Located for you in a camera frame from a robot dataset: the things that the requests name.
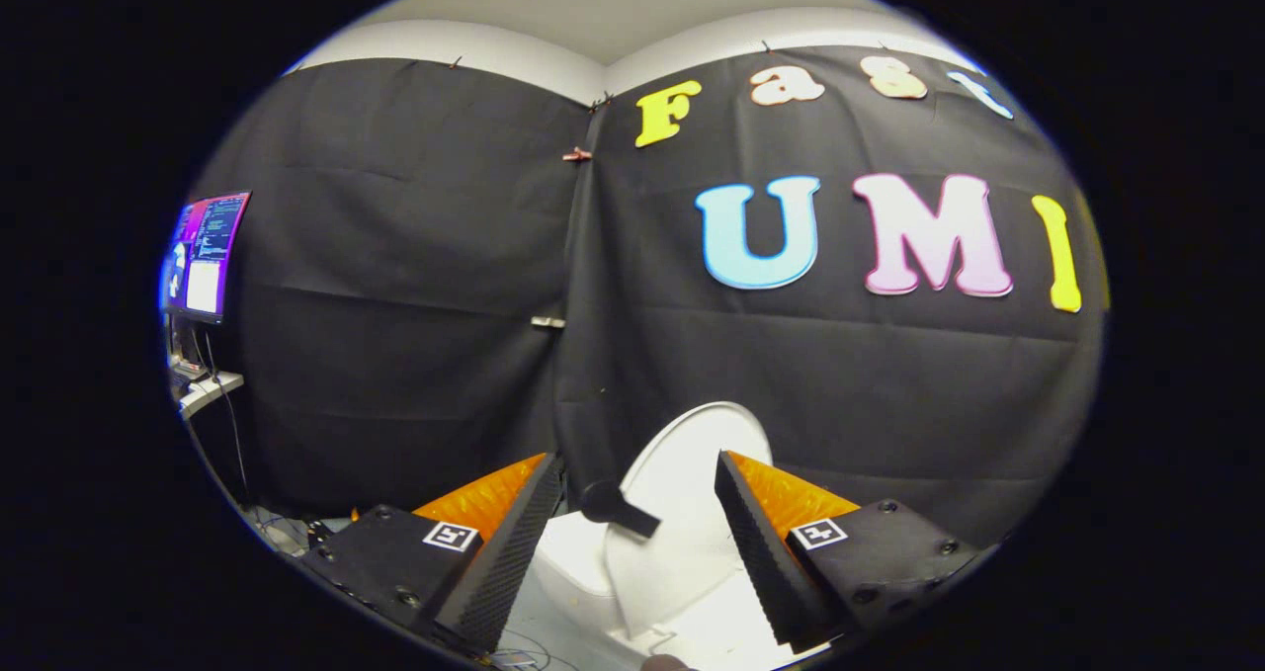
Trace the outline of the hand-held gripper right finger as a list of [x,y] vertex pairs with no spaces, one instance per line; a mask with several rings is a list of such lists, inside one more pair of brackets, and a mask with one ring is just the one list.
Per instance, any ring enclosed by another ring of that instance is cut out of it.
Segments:
[[794,652],[885,633],[980,562],[904,503],[860,505],[734,451],[717,457],[715,492],[774,639]]

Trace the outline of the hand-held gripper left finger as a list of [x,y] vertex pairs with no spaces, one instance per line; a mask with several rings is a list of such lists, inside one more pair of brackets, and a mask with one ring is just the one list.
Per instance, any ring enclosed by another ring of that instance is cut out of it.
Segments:
[[415,638],[490,655],[554,514],[559,468],[543,452],[415,510],[374,506],[299,563]]

